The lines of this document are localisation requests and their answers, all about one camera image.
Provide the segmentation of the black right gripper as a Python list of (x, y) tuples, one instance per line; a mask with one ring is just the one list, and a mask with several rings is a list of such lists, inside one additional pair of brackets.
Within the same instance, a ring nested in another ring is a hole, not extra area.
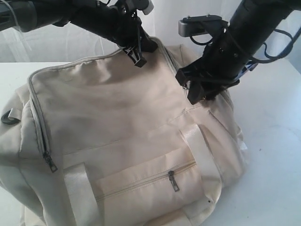
[(213, 100), (219, 94), (219, 87), (214, 84), (236, 82), (256, 51), (256, 44), (250, 43), (254, 31), (254, 21), (230, 21), (230, 25), (206, 44), (200, 59), (177, 71), (175, 78), (182, 87), (189, 88), (187, 98), (192, 105)]

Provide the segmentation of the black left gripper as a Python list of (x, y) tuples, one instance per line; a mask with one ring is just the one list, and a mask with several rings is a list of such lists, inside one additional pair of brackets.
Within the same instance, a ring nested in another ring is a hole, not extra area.
[(70, 22), (122, 47), (134, 65), (141, 68), (147, 63), (142, 52), (153, 53), (158, 45), (142, 28), (137, 2), (118, 0), (109, 6), (100, 0), (73, 0)]

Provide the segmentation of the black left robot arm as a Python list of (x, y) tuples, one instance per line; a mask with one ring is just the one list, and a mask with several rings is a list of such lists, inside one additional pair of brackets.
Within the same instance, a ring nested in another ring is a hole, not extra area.
[[(74, 24), (91, 33), (117, 44), (137, 67), (143, 67), (146, 59), (142, 52), (154, 52), (158, 45), (151, 40), (142, 27), (137, 11), (148, 15), (154, 8), (151, 0), (118, 0), (109, 6), (101, 0), (1, 0), (0, 31), (16, 28), (29, 32), (53, 24), (63, 27)], [(219, 16), (187, 17), (180, 21), (184, 25), (183, 37), (200, 46), (213, 41)], [(196, 42), (193, 36), (210, 34), (205, 43)], [(223, 91), (222, 84), (200, 66), (200, 60), (179, 69), (176, 74), (179, 84), (189, 90), (187, 98), (191, 104), (202, 99), (214, 99)]]

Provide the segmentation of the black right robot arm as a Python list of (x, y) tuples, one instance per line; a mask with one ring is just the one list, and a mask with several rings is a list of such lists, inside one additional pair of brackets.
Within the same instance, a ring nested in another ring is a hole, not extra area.
[(179, 69), (176, 79), (221, 85), (235, 83), (248, 69), (247, 64), (264, 64), (253, 56), (282, 20), (301, 9), (299, 0), (243, 0), (229, 22), (220, 16), (186, 17), (179, 21), (183, 37), (210, 34), (203, 55)]

